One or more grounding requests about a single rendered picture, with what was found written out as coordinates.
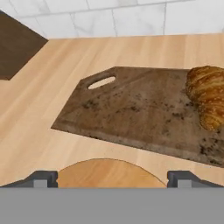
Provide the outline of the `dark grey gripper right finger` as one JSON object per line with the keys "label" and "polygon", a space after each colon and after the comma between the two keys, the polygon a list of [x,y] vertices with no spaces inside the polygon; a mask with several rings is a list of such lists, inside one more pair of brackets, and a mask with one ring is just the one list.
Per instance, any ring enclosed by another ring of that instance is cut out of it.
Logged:
{"label": "dark grey gripper right finger", "polygon": [[221,185],[197,177],[190,171],[168,171],[167,178],[167,187],[172,188],[221,187]]}

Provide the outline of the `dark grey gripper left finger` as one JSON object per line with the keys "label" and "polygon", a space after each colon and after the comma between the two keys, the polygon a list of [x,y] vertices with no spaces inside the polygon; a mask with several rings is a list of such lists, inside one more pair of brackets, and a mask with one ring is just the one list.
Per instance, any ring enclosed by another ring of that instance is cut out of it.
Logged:
{"label": "dark grey gripper left finger", "polygon": [[9,183],[7,185],[4,185],[4,187],[57,188],[58,187],[57,179],[58,179],[57,171],[35,171],[27,178]]}

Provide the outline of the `brown wooden cutting board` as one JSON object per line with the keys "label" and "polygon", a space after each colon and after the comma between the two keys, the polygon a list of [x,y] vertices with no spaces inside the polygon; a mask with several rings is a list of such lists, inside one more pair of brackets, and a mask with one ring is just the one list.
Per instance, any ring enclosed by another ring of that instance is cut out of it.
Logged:
{"label": "brown wooden cutting board", "polygon": [[52,127],[224,168],[224,129],[200,125],[185,69],[114,66],[77,84]]}

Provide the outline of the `golden brown croissant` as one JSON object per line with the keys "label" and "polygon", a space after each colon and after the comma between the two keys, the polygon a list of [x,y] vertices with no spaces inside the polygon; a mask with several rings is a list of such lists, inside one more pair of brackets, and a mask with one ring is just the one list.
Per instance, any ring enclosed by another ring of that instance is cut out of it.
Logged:
{"label": "golden brown croissant", "polygon": [[185,91],[195,105],[204,129],[217,130],[224,125],[224,68],[192,68],[186,76]]}

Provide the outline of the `dark brown wooden cabinet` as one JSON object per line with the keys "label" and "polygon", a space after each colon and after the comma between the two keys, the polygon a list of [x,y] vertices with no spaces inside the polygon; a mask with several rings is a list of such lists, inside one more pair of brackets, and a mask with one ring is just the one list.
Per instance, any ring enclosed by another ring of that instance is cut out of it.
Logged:
{"label": "dark brown wooden cabinet", "polygon": [[11,80],[47,42],[0,10],[0,80]]}

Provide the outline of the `round light wooden lid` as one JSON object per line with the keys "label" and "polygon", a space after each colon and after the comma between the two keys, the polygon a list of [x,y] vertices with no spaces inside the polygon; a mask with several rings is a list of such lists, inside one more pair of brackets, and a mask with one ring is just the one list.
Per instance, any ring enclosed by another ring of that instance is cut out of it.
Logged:
{"label": "round light wooden lid", "polygon": [[80,161],[59,171],[59,187],[166,188],[158,177],[135,164],[112,158]]}

